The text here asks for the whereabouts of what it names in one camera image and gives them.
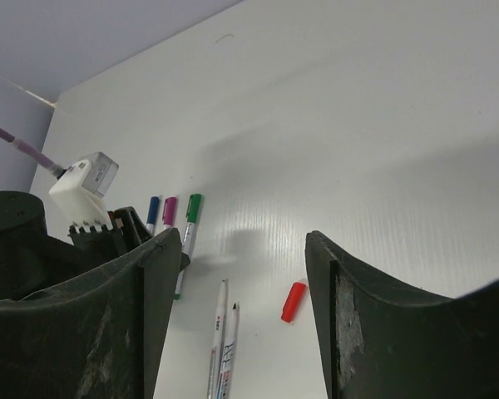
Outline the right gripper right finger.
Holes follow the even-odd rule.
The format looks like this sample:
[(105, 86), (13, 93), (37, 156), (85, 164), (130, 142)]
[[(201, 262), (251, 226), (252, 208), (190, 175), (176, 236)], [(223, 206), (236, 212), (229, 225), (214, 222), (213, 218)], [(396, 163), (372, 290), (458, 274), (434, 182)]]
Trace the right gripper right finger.
[(499, 280), (447, 298), (319, 231), (305, 263), (328, 397), (499, 398)]

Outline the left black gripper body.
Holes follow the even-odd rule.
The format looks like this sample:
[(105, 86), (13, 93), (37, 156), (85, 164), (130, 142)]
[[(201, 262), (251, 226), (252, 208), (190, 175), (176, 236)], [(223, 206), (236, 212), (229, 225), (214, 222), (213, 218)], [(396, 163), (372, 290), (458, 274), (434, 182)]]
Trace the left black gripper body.
[(131, 252), (152, 238), (132, 207), (109, 213), (112, 228), (69, 228), (69, 244), (47, 232), (43, 202), (0, 191), (0, 300), (20, 300)]

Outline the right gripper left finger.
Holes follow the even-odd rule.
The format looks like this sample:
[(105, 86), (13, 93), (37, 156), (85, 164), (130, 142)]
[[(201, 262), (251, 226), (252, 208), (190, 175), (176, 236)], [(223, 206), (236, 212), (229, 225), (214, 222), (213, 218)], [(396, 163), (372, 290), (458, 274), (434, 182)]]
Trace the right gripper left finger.
[(0, 300), (0, 398), (151, 398), (180, 271), (168, 229), (117, 259)]

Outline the yellow pen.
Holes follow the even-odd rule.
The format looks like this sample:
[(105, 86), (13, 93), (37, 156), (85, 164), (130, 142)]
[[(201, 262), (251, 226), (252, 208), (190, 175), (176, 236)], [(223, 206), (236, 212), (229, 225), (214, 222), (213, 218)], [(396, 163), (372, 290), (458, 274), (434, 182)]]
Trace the yellow pen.
[(225, 330), (225, 318), (227, 311), (229, 283), (224, 279), (220, 283), (219, 294), (215, 308), (215, 324), (213, 331), (213, 342), (210, 350), (210, 366), (208, 375), (207, 398), (216, 398), (218, 377), (220, 373), (220, 359), (223, 348), (223, 338)]

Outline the green pen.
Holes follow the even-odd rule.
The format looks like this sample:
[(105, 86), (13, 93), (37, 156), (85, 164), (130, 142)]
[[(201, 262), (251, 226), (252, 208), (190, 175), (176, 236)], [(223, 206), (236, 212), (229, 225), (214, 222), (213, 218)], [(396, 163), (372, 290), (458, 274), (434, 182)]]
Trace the green pen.
[(181, 267), (175, 286), (175, 300), (179, 300), (184, 279), (185, 268), (190, 264), (192, 245), (195, 235), (195, 223), (188, 222), (185, 228), (185, 234), (182, 243)]

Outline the purple pen cap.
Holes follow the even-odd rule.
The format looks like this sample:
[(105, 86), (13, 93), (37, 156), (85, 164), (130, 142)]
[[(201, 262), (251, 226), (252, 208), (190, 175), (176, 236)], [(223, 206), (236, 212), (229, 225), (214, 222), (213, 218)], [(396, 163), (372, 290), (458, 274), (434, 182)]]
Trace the purple pen cap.
[(175, 196), (166, 198), (161, 216), (162, 224), (164, 226), (174, 225), (176, 207), (177, 207), (177, 198)]

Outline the blue pen cap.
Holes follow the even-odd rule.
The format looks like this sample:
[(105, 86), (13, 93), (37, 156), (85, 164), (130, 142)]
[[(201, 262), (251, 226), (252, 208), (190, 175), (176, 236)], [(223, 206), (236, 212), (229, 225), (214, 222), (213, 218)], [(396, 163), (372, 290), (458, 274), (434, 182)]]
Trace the blue pen cap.
[(160, 202), (161, 199), (159, 196), (152, 196), (150, 198), (148, 213), (146, 217), (147, 224), (156, 225)]

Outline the green pen cap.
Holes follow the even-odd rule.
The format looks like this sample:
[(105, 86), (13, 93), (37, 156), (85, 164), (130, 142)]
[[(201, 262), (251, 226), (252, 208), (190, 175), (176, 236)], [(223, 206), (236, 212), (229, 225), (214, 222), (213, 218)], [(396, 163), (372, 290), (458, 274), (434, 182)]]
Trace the green pen cap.
[(202, 199), (203, 199), (202, 194), (194, 193), (190, 195), (185, 215), (186, 221), (189, 224), (197, 223)]

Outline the blue pen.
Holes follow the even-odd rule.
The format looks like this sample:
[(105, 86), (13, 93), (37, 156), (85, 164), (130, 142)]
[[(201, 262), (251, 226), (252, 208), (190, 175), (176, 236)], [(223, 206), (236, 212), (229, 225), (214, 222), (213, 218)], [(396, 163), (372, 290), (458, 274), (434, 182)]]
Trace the blue pen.
[(146, 225), (146, 229), (148, 230), (148, 232), (151, 236), (153, 236), (155, 234), (155, 225), (148, 223)]

